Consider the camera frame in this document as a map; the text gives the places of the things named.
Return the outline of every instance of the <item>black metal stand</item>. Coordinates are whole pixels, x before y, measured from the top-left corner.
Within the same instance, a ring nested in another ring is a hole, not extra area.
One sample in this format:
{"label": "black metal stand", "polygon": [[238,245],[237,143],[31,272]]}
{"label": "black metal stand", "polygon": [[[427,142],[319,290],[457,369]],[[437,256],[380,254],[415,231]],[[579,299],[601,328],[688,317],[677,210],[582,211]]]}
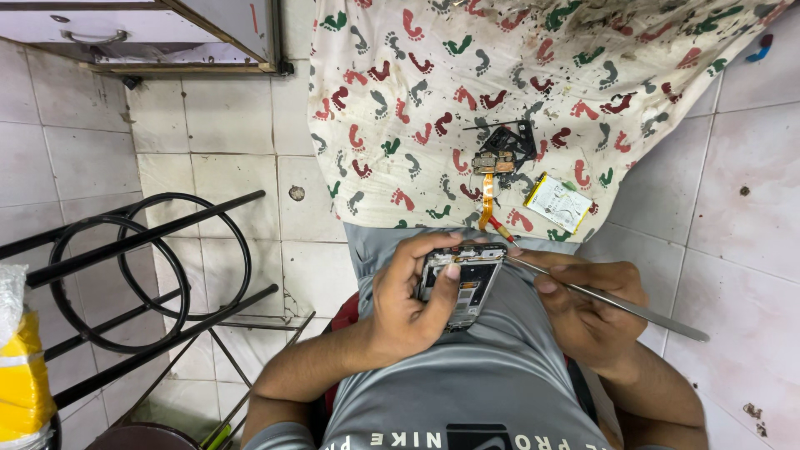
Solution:
{"label": "black metal stand", "polygon": [[[225,353],[225,356],[228,358],[231,364],[233,364],[236,372],[238,372],[238,374],[242,377],[242,380],[245,382],[247,387],[252,388],[252,383],[247,379],[234,357],[230,354],[228,349],[225,347],[225,344],[222,343],[212,327],[220,325],[225,327],[248,327],[265,330],[295,331],[294,336],[287,344],[291,345],[297,341],[298,337],[315,314],[312,312],[309,317],[302,321],[302,323],[294,323],[294,325],[282,322],[280,320],[281,318],[271,318],[270,320],[270,318],[258,316],[241,316],[238,319],[233,317],[240,311],[257,303],[259,300],[267,297],[268,295],[274,294],[278,290],[278,285],[273,283],[267,289],[264,289],[263,291],[260,291],[248,297],[247,299],[242,299],[247,291],[248,285],[250,284],[250,276],[252,274],[253,264],[250,257],[250,249],[247,246],[247,241],[245,241],[244,235],[236,226],[236,223],[234,223],[234,221],[227,214],[225,214],[226,211],[241,206],[245,203],[252,202],[256,199],[260,199],[264,195],[264,191],[255,191],[219,205],[213,205],[212,203],[209,203],[206,200],[194,195],[168,192],[165,194],[153,195],[138,203],[120,207],[115,210],[108,211],[105,214],[79,220],[75,223],[71,223],[70,225],[55,228],[53,230],[31,236],[27,239],[22,239],[0,247],[0,259],[5,259],[24,251],[28,251],[42,245],[47,245],[48,243],[55,243],[53,250],[50,253],[50,265],[29,273],[26,279],[26,284],[33,289],[49,284],[50,290],[53,292],[54,301],[58,306],[59,311],[61,311],[70,325],[78,330],[78,335],[63,341],[60,344],[56,344],[51,348],[47,348],[44,352],[45,361],[49,361],[53,358],[63,355],[64,353],[67,353],[68,351],[84,344],[87,341],[112,352],[127,353],[132,355],[130,358],[122,361],[121,363],[116,364],[111,368],[107,368],[103,372],[79,382],[71,388],[67,388],[59,392],[54,396],[54,400],[58,409],[62,409],[74,403],[82,397],[89,395],[91,392],[94,392],[99,388],[102,388],[103,386],[113,382],[119,377],[132,372],[136,368],[140,368],[142,365],[154,360],[158,356],[168,352],[170,349],[185,343],[187,340],[191,340],[180,351],[180,353],[178,353],[175,359],[170,362],[170,364],[155,380],[155,382],[145,391],[144,395],[136,402],[136,404],[114,425],[112,425],[112,427],[122,424],[130,417],[130,414],[142,404],[145,398],[155,389],[158,383],[163,380],[167,373],[169,373],[170,369],[175,365],[175,363],[178,362],[181,356],[183,356],[183,354],[197,339],[200,333],[204,331],[208,331],[211,334],[211,337],[222,349],[222,352]],[[195,202],[205,207],[205,209],[151,229],[148,229],[147,227],[144,227],[143,225],[133,221],[133,218],[142,209],[174,199]],[[225,224],[234,233],[236,240],[239,242],[239,246],[242,249],[242,254],[244,256],[245,275],[242,280],[242,286],[239,288],[238,293],[225,307],[220,308],[218,311],[206,314],[189,314],[189,281],[186,278],[186,273],[183,270],[181,262],[161,238],[214,216],[218,216],[220,219],[222,219],[222,221],[225,222]],[[81,255],[76,255],[72,258],[62,260],[66,245],[76,233],[87,228],[95,227],[102,223],[119,225],[119,233],[116,241],[100,248],[87,251]],[[136,234],[127,236],[127,231],[129,229],[135,231]],[[148,243],[152,243],[158,250],[160,250],[166,260],[170,263],[170,266],[175,272],[175,276],[178,278],[178,289],[168,292],[165,295],[161,295],[155,299],[151,299],[136,282],[133,275],[130,273],[130,269],[128,268],[128,263],[125,257],[125,253],[127,251],[132,251]],[[67,299],[63,278],[67,275],[81,271],[89,266],[114,257],[117,257],[119,268],[120,271],[122,271],[122,276],[125,278],[125,281],[131,287],[131,289],[136,292],[136,295],[143,302],[143,305],[114,317],[105,323],[101,323],[96,327],[89,327],[74,311],[70,301]],[[180,296],[181,298],[181,307],[178,311],[172,311],[162,306],[162,304],[167,300],[173,299],[177,296]],[[172,329],[156,342],[147,345],[130,346],[115,343],[102,337],[103,333],[149,310],[158,311],[167,317],[175,319],[175,325],[172,327]],[[187,320],[198,323],[193,327],[182,330],[183,325]],[[234,410],[216,428],[212,438],[207,440],[208,443],[213,442],[214,437],[222,432],[225,426],[230,423],[234,415],[246,402],[249,394],[250,393],[248,392],[247,395],[242,397]],[[225,441],[222,442],[222,445],[219,447],[225,448],[230,439],[243,424],[244,420],[238,424],[236,429],[233,430],[233,432],[226,438]],[[48,443],[47,448],[49,450],[59,450],[61,447],[61,430],[58,414],[56,414],[53,420],[51,420],[50,426],[53,430],[55,430],[55,435]]]}

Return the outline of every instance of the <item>ribbon cable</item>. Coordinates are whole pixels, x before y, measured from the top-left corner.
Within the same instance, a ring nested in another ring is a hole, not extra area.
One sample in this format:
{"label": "ribbon cable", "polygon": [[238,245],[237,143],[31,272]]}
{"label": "ribbon cable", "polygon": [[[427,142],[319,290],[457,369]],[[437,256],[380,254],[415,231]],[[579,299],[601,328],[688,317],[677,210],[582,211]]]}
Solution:
{"label": "ribbon cable", "polygon": [[478,221],[478,228],[486,231],[486,224],[492,217],[492,174],[486,174],[483,179],[483,213]]}

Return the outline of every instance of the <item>fingernail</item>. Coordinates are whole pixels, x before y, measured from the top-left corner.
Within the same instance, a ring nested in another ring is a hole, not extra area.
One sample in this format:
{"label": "fingernail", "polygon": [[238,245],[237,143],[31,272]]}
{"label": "fingernail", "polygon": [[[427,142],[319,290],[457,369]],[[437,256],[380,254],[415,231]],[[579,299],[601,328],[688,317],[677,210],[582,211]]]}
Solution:
{"label": "fingernail", "polygon": [[458,279],[461,275],[461,266],[456,263],[450,263],[445,266],[445,276],[449,279]]}
{"label": "fingernail", "polygon": [[550,294],[551,292],[555,292],[556,289],[558,289],[558,286],[556,286],[555,283],[551,283],[549,281],[542,283],[538,287],[539,292],[541,292],[542,294]]}

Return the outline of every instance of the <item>disassembled smartphone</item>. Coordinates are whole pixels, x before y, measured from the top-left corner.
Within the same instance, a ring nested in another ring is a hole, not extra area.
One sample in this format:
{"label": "disassembled smartphone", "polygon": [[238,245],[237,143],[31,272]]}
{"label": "disassembled smartphone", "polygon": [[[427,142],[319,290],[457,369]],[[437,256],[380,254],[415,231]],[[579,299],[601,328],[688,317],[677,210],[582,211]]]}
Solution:
{"label": "disassembled smartphone", "polygon": [[417,298],[430,300],[436,277],[450,263],[461,266],[461,284],[453,314],[445,333],[464,331],[481,314],[484,300],[494,284],[508,247],[504,243],[472,243],[451,248],[438,248],[425,257]]}

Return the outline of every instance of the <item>metal tweezers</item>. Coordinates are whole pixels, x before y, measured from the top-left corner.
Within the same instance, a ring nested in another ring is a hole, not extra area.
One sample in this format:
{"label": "metal tweezers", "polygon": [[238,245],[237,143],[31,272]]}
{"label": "metal tweezers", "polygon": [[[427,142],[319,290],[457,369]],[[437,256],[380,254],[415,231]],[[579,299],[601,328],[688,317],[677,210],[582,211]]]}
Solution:
{"label": "metal tweezers", "polygon": [[[514,261],[517,264],[521,264],[522,266],[529,268],[531,271],[535,271],[544,275],[550,274],[546,269],[542,267],[534,266],[533,264],[526,263],[525,261],[516,259],[512,256],[506,255],[506,259]],[[608,303],[611,306],[615,306],[618,307],[619,309],[628,311],[633,315],[638,315],[639,317],[649,322],[655,323],[656,325],[660,325],[668,330],[675,331],[676,333],[684,335],[693,340],[697,340],[700,342],[708,342],[711,339],[706,333],[696,328],[684,325],[683,323],[672,320],[669,317],[664,317],[663,315],[656,314],[651,310],[647,309],[646,307],[640,307],[637,304],[631,303],[625,299],[621,299],[616,295],[610,294],[606,291],[602,291],[600,289],[596,289],[591,286],[578,286],[577,284],[568,284],[568,283],[564,284],[573,291],[581,292],[582,294],[594,297],[595,299]]]}

